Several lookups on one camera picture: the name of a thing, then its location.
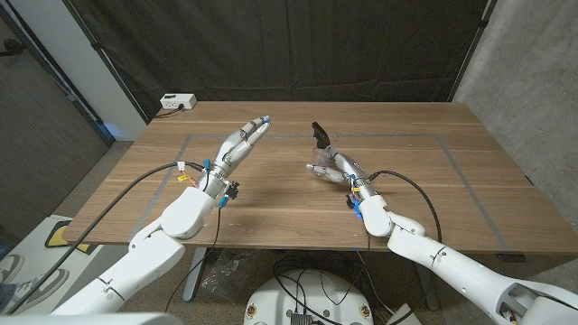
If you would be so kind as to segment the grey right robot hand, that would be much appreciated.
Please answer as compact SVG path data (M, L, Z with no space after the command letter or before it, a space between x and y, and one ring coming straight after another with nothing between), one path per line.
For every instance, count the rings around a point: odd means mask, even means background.
M313 174L323 176L336 183L347 182L352 189L359 188L359 198L366 200L378 193L370 185L370 181L360 165L352 158L342 153L331 153L331 160L335 162L337 170L330 167L307 164L306 168Z

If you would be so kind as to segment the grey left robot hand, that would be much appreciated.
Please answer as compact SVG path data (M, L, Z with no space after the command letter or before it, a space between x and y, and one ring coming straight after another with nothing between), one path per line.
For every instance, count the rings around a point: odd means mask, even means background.
M227 177L249 156L270 126L270 116L261 116L229 135L216 153L208 172L200 177L200 189L215 199L225 188Z

